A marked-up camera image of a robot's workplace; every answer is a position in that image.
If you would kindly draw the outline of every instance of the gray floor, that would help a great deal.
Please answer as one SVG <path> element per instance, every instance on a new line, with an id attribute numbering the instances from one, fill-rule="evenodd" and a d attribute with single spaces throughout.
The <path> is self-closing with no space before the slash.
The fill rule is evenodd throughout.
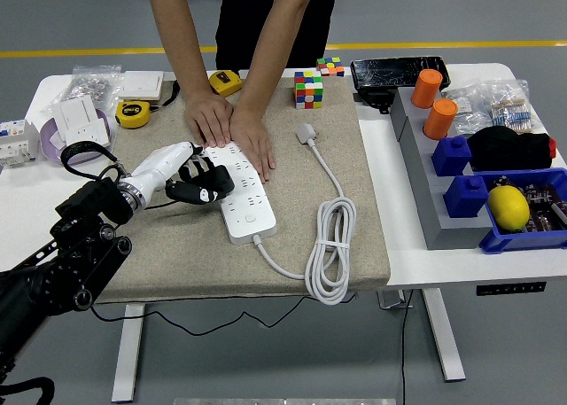
<path id="1" fill-rule="evenodd" d="M 566 0 L 337 0 L 329 43 L 567 40 Z M 220 0 L 190 0 L 202 44 L 214 44 Z M 0 51 L 158 47 L 148 0 L 0 0 Z M 500 62 L 526 79 L 531 101 L 559 146 L 567 143 L 565 47 L 333 51 L 344 61 L 440 55 L 446 63 Z M 204 55 L 214 68 L 214 55 Z M 0 58 L 0 118 L 21 118 L 37 84 L 74 66 L 168 70 L 163 55 Z M 567 398 L 564 280 L 543 293 L 477 297 L 473 285 L 442 289 L 467 380 L 444 382 L 419 292 L 408 313 L 408 404 L 561 404 Z M 272 323 L 297 298 L 152 304 L 193 331 L 243 310 Z M 120 315 L 122 306 L 98 307 Z M 373 292 L 327 308 L 304 301 L 267 330 L 248 318 L 194 338 L 157 316 L 144 322 L 135 403 L 179 397 L 401 398 L 401 311 Z M 51 319 L 7 382 L 49 376 L 57 404 L 110 403 L 121 325 L 91 313 Z M 36 393 L 6 403 L 32 403 Z"/>

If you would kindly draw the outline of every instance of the tape measure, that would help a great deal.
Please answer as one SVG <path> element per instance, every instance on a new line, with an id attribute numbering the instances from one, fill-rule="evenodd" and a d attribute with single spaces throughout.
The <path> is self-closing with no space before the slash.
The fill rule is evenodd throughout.
<path id="1" fill-rule="evenodd" d="M 242 89 L 242 80 L 234 71 L 220 70 L 215 71 L 209 77 L 211 88 L 221 95 L 227 97 Z"/>
<path id="2" fill-rule="evenodd" d="M 118 103 L 116 121 L 126 129 L 141 128 L 150 121 L 150 103 L 145 101 Z"/>

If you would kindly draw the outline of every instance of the orange cylinder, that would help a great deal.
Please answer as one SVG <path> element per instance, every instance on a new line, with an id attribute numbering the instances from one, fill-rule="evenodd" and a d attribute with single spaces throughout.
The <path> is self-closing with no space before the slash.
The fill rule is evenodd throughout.
<path id="1" fill-rule="evenodd" d="M 417 77 L 416 88 L 411 96 L 411 102 L 417 108 L 431 108 L 439 87 L 443 82 L 443 75 L 431 68 L 426 68 Z"/>
<path id="2" fill-rule="evenodd" d="M 427 117 L 423 133 L 435 141 L 439 141 L 445 136 L 451 127 L 455 115 L 459 111 L 459 106 L 447 98 L 440 98 L 433 103 L 433 107 Z"/>

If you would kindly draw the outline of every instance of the clear plastic bag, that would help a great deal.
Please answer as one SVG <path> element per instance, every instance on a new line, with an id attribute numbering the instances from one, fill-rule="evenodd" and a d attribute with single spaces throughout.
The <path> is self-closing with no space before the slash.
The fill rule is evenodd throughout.
<path id="1" fill-rule="evenodd" d="M 113 114 L 119 101 L 123 74 L 121 66 L 76 66 L 69 85 L 44 109 L 48 118 L 52 117 L 52 107 L 74 97 L 90 96 L 96 109 L 105 114 Z"/>
<path id="2" fill-rule="evenodd" d="M 532 132 L 541 122 L 532 115 L 526 80 L 493 80 L 479 84 L 493 126 L 506 126 L 517 133 Z"/>
<path id="3" fill-rule="evenodd" d="M 444 90 L 441 96 L 455 101 L 459 107 L 453 120 L 459 135 L 473 135 L 480 129 L 492 126 L 477 82 L 459 89 Z"/>

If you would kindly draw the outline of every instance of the red object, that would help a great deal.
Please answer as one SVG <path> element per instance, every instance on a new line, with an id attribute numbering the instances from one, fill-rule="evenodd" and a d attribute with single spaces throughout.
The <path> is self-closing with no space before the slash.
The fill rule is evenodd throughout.
<path id="1" fill-rule="evenodd" d="M 553 138 L 549 138 L 549 158 L 554 159 L 557 156 L 557 141 Z"/>

